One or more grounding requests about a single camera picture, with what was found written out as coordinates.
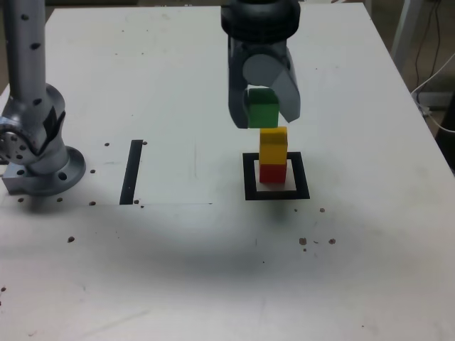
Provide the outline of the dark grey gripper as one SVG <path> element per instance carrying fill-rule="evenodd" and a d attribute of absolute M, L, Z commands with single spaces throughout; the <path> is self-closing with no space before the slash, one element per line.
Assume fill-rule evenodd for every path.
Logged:
<path fill-rule="evenodd" d="M 247 85 L 270 88 L 278 99 L 279 112 L 288 123 L 300 117 L 301 98 L 287 39 L 264 43 L 230 36 L 227 56 L 228 108 L 237 128 L 248 128 Z"/>

